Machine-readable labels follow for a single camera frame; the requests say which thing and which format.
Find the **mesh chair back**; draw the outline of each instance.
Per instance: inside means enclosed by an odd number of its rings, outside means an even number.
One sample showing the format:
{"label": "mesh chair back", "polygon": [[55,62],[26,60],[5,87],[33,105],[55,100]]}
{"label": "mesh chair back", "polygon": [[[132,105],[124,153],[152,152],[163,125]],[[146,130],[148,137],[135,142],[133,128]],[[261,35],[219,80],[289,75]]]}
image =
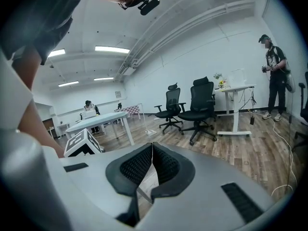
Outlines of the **mesh chair back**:
{"label": "mesh chair back", "polygon": [[167,98],[166,110],[174,111],[175,114],[181,112],[181,108],[179,105],[170,106],[171,104],[179,103],[180,92],[181,92],[180,88],[176,88],[174,90],[169,90],[166,92],[166,98]]}
{"label": "mesh chair back", "polygon": [[212,94],[214,89],[213,82],[207,82],[206,84],[200,86],[191,87],[192,93],[192,103],[191,103],[191,111],[200,112],[205,108],[209,110],[213,110],[213,103],[208,102],[208,100],[212,100]]}

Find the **black office chair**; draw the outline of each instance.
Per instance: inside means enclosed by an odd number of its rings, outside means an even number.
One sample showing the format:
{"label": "black office chair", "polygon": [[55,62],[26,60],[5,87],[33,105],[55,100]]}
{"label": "black office chair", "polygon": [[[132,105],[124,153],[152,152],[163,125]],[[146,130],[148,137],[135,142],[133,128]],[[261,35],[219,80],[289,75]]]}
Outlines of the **black office chair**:
{"label": "black office chair", "polygon": [[205,121],[210,117],[214,117],[214,102],[212,99],[214,83],[209,82],[207,77],[202,79],[197,79],[193,82],[193,87],[191,87],[192,93],[192,103],[191,110],[185,111],[184,104],[179,103],[182,106],[183,113],[178,114],[178,117],[186,120],[193,121],[192,128],[182,129],[182,131],[194,131],[190,138],[190,145],[193,145],[193,138],[196,136],[198,132],[207,133],[213,136],[213,141],[216,141],[217,138],[214,134],[205,130],[205,128],[211,127],[214,130],[213,126],[208,125]]}
{"label": "black office chair", "polygon": [[[306,83],[307,83],[307,87],[308,87],[308,72],[305,73],[305,77],[306,77]],[[299,87],[301,88],[301,108],[300,108],[300,116],[303,117],[307,122],[308,122],[308,99],[306,101],[306,106],[303,109],[303,105],[304,105],[304,88],[305,85],[303,83],[299,83],[298,84]],[[300,143],[296,144],[292,151],[295,150],[296,147],[300,147],[303,145],[307,145],[308,144],[308,135],[300,133],[300,132],[296,132],[295,133],[295,139],[297,139],[299,137],[303,138],[304,140],[301,141]]]}
{"label": "black office chair", "polygon": [[177,116],[181,112],[181,108],[178,104],[181,89],[178,88],[178,85],[176,83],[175,85],[169,86],[168,90],[169,91],[166,92],[166,98],[167,98],[166,110],[162,111],[160,109],[161,105],[155,106],[159,109],[159,112],[156,113],[155,116],[158,118],[165,118],[167,121],[167,123],[159,125],[159,128],[161,128],[161,126],[166,125],[163,130],[163,134],[165,134],[165,130],[170,126],[178,128],[179,131],[181,132],[181,128],[178,125],[176,125],[176,123],[183,124],[182,121],[178,121],[176,118],[174,118],[174,116]]}

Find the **laminate flooring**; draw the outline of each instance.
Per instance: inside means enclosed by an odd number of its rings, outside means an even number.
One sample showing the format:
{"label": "laminate flooring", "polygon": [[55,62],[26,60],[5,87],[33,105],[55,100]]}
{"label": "laminate flooring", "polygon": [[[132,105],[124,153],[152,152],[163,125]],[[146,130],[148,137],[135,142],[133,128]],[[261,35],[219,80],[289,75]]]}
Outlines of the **laminate flooring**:
{"label": "laminate flooring", "polygon": [[[165,120],[157,119],[154,115],[145,115],[148,129],[157,132],[153,136],[149,137],[146,135],[143,118],[138,120],[137,115],[134,115],[133,118],[128,118],[128,124],[136,144],[157,141],[218,157],[242,171],[262,185],[269,194],[272,194],[275,188],[287,182],[289,165],[288,145],[273,131],[274,123],[272,120],[263,120],[260,115],[255,115],[255,123],[252,126],[250,125],[251,115],[251,113],[240,113],[239,115],[239,130],[250,130],[252,132],[250,137],[217,136],[218,141],[213,142],[210,136],[198,133],[194,138],[195,144],[193,146],[189,145],[192,131],[184,132],[184,135],[181,135],[177,128],[169,127],[166,129],[165,135],[163,135],[161,132],[163,128],[159,129],[158,126],[165,123]],[[288,116],[287,113],[284,113],[282,120],[275,122],[275,131],[284,137],[286,141],[290,141],[290,146],[293,147],[294,143],[301,140],[300,138],[296,141],[294,140],[295,132],[299,131],[307,134],[308,131],[307,127],[295,118],[293,118],[292,124],[289,127]],[[232,130],[233,117],[222,116],[216,122],[214,122],[214,119],[209,119],[207,122],[215,126],[212,132],[216,134],[218,131]],[[193,126],[193,122],[183,121],[183,123],[183,128]],[[115,137],[111,125],[106,127],[107,135],[102,133],[95,135],[99,144],[104,146],[107,152],[130,146],[124,127],[121,124],[115,124],[115,127],[118,139]],[[57,141],[64,148],[67,138],[64,136]],[[297,178],[297,182],[299,182],[306,166],[308,150],[307,148],[299,147],[293,155],[292,170]],[[289,184],[293,188],[296,187],[294,176],[291,173]],[[156,186],[158,186],[158,179],[155,168],[152,165],[140,187],[146,194],[150,195],[151,189]],[[285,188],[281,187],[275,191],[272,197],[275,201],[278,201],[284,195]],[[140,216],[142,218],[151,207],[151,204],[139,194],[138,198]]]}

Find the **white wall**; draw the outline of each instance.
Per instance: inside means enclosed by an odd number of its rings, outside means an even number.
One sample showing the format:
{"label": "white wall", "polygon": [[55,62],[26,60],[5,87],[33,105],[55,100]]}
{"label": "white wall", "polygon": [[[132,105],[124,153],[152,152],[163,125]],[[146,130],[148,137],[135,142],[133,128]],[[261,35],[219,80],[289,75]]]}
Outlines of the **white wall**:
{"label": "white wall", "polygon": [[[121,91],[121,98],[116,98],[116,91]],[[51,91],[51,100],[56,116],[53,115],[55,126],[69,123],[71,126],[80,120],[86,100],[97,105],[101,114],[111,113],[117,104],[126,99],[126,92],[122,83],[97,83],[75,87],[63,87]]]}
{"label": "white wall", "polygon": [[[207,76],[213,81],[215,73],[228,77],[230,71],[244,68],[247,83],[257,84],[255,108],[267,107],[269,81],[261,72],[266,49],[261,49],[258,39],[262,34],[272,35],[264,22],[252,15],[252,11],[241,11],[213,19],[152,55],[125,81],[127,105],[143,103],[145,113],[157,112],[154,106],[166,103],[167,87],[177,82],[180,102],[186,102],[189,109],[195,79]],[[251,92],[246,90],[245,95],[248,100]],[[215,110],[226,110],[224,94],[216,94],[216,100]]]}
{"label": "white wall", "polygon": [[[279,0],[269,0],[264,21],[271,30],[276,39],[276,45],[279,46],[288,59],[292,76],[295,80],[296,92],[292,95],[287,92],[287,109],[290,112],[293,106],[292,114],[300,117],[300,88],[298,83],[303,82],[306,85],[305,72],[307,69],[308,53],[303,37],[292,19],[289,12]],[[304,90],[304,105],[307,101],[307,89]]]}
{"label": "white wall", "polygon": [[51,114],[49,112],[49,110],[50,110],[49,105],[44,105],[44,104],[40,104],[40,103],[35,103],[35,105],[38,109],[38,114],[39,114],[39,117],[41,118],[42,121],[51,118]]}

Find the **ceiling light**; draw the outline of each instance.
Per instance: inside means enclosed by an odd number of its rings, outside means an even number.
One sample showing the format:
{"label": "ceiling light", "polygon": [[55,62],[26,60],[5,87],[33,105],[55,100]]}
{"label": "ceiling light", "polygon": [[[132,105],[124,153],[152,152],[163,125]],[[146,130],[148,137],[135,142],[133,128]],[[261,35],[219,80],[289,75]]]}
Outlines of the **ceiling light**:
{"label": "ceiling light", "polygon": [[113,77],[106,77],[106,78],[97,78],[97,79],[94,79],[94,80],[106,80],[106,79],[114,79]]}
{"label": "ceiling light", "polygon": [[65,50],[62,49],[62,50],[58,50],[58,51],[52,51],[48,57],[52,57],[52,56],[57,56],[57,55],[63,55],[65,54]]}
{"label": "ceiling light", "polygon": [[70,86],[70,85],[74,85],[74,84],[78,84],[78,83],[79,83],[79,81],[64,83],[64,84],[59,85],[59,87]]}
{"label": "ceiling light", "polygon": [[119,53],[129,53],[129,49],[116,48],[116,47],[106,47],[106,46],[95,46],[96,51],[111,51],[111,52],[119,52]]}

